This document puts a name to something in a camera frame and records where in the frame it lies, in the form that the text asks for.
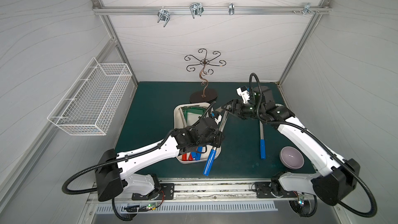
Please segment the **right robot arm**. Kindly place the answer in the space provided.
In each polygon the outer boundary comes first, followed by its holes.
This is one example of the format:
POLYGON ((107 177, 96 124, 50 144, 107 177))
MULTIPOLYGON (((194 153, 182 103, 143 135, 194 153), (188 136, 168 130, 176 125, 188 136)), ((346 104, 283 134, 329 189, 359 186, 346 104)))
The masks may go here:
POLYGON ((258 119, 273 125, 287 137, 312 163, 315 174, 280 173, 277 184, 285 191, 298 191, 314 195, 324 203, 337 204, 346 210, 365 218, 377 214, 377 203, 366 183, 359 177, 360 165, 354 160, 344 159, 305 128, 295 114, 286 106, 274 102, 251 104, 234 99, 222 107, 240 119, 258 119), (358 211, 343 199, 360 185, 370 200, 368 212, 358 211))

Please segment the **green hoe red grip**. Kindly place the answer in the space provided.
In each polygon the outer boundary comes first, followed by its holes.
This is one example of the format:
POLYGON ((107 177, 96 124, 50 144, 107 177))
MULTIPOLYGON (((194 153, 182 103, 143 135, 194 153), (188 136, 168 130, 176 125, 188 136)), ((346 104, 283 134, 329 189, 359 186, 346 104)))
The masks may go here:
MULTIPOLYGON (((183 110, 184 119, 187 125, 193 125, 197 122, 200 117, 204 114, 205 108, 199 106, 191 106, 185 107, 183 110)), ((203 151, 206 151, 206 148, 199 147, 197 149, 198 152, 189 152, 187 154, 182 155, 181 159, 184 162, 199 162, 201 160, 201 156, 203 151)))
MULTIPOLYGON (((205 112, 205 108, 201 107, 201 106, 193 107, 192 111, 193 111, 193 113, 198 113, 199 116, 201 117, 204 114, 204 112, 205 112)), ((189 152, 189 153, 183 154, 181 156, 181 160, 184 161, 184 162, 193 162, 193 161, 195 161, 195 152, 189 152)))

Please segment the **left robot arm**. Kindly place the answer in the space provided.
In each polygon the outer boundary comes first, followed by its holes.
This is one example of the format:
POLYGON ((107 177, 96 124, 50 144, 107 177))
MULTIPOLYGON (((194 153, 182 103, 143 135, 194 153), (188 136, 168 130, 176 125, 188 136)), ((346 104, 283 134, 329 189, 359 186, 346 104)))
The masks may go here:
POLYGON ((164 139, 151 145, 128 152, 115 153, 106 151, 98 164, 88 167, 68 178, 62 185, 62 192, 67 195, 82 195, 97 192, 100 202, 112 201, 126 189, 136 194, 155 198, 162 192, 160 182, 155 175, 138 175, 137 171, 157 162, 197 152, 198 148, 209 153, 203 175, 208 176, 225 136, 219 129, 222 117, 201 117, 193 125, 182 129, 171 129, 164 139), (71 182, 93 171, 96 187, 80 190, 69 189, 71 182))

